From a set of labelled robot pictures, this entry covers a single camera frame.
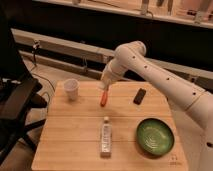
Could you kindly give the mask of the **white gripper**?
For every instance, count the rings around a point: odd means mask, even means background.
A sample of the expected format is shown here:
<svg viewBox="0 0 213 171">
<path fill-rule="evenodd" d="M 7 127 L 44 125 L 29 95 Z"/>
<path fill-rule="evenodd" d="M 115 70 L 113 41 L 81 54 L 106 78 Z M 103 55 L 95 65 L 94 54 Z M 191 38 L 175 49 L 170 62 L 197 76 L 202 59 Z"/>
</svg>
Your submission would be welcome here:
<svg viewBox="0 0 213 171">
<path fill-rule="evenodd" d="M 120 76 L 117 73 L 114 73 L 109 65 L 106 65 L 101 75 L 99 87 L 102 90 L 108 90 L 109 87 L 119 79 Z"/>
</svg>

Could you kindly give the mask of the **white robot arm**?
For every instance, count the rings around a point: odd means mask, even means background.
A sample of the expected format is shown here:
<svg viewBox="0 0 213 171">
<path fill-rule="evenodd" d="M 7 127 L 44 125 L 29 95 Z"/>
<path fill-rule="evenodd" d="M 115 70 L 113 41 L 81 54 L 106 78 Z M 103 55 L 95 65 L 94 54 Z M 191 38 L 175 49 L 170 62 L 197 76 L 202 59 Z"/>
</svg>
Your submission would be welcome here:
<svg viewBox="0 0 213 171">
<path fill-rule="evenodd" d="M 109 87 L 131 70 L 176 103 L 204 130 L 204 144 L 197 171 L 213 169 L 213 94 L 145 58 L 146 46 L 141 41 L 119 45 L 114 58 L 105 66 L 100 87 Z"/>
</svg>

